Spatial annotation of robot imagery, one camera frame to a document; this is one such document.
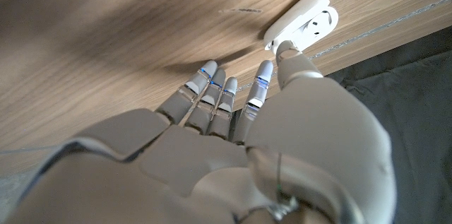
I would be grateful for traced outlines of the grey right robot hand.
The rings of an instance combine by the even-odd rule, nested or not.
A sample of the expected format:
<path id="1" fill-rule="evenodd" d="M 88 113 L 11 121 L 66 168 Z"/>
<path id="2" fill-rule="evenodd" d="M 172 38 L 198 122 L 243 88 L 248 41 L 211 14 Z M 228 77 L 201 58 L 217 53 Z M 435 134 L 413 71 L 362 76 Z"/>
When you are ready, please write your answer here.
<path id="1" fill-rule="evenodd" d="M 391 223 L 391 139 L 286 40 L 239 121 L 208 62 L 156 110 L 73 135 L 28 178 L 7 223 Z"/>

